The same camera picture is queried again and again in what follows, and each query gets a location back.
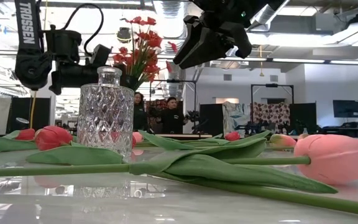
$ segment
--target vase neck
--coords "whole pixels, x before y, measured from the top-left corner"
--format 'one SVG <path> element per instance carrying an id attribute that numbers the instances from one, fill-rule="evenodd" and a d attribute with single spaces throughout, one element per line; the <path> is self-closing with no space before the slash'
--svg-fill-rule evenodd
<path id="1" fill-rule="evenodd" d="M 99 85 L 114 85 L 119 86 L 119 80 L 122 75 L 122 71 L 118 68 L 114 67 L 99 67 L 98 68 L 98 74 L 99 74 Z"/>

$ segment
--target screen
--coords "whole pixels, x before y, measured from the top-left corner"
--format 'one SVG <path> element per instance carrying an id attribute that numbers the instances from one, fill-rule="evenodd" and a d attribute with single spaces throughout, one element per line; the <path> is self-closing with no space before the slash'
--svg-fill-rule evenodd
<path id="1" fill-rule="evenodd" d="M 358 100 L 334 100 L 335 118 L 358 118 Z"/>

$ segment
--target clear glass vase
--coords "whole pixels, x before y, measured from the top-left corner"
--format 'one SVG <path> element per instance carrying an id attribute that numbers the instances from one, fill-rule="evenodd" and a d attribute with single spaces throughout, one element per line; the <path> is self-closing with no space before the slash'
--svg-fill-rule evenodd
<path id="1" fill-rule="evenodd" d="M 77 141 L 120 153 L 132 152 L 134 91 L 119 85 L 121 70 L 99 67 L 99 82 L 81 87 Z"/>

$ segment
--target flower bouquet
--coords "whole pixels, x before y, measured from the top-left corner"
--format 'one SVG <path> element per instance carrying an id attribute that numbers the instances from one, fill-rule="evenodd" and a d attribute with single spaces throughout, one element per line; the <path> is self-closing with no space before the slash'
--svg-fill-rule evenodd
<path id="1" fill-rule="evenodd" d="M 132 50 L 121 47 L 119 53 L 113 56 L 114 66 L 122 70 L 121 85 L 136 91 L 143 82 L 154 81 L 161 70 L 167 69 L 171 72 L 171 66 L 168 61 L 165 68 L 157 66 L 157 55 L 161 52 L 162 38 L 152 30 L 156 25 L 155 19 L 148 17 L 145 21 L 138 16 L 130 21 L 122 20 L 131 24 Z M 139 27 L 138 32 L 134 32 L 135 25 Z M 142 30 L 143 26 L 148 26 L 145 32 Z M 169 43 L 176 52 L 176 45 Z"/>

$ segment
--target marble table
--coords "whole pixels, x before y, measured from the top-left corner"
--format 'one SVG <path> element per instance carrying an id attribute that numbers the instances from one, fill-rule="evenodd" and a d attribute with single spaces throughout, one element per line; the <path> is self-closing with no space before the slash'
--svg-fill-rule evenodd
<path id="1" fill-rule="evenodd" d="M 148 159 L 155 153 L 144 152 L 137 159 Z M 263 153 L 263 156 L 290 155 L 277 151 Z M 301 175 L 295 166 L 276 168 Z M 338 189 L 338 194 L 327 197 L 358 201 L 358 181 Z M 358 224 L 358 215 L 150 176 L 83 174 L 0 178 L 0 223 Z"/>

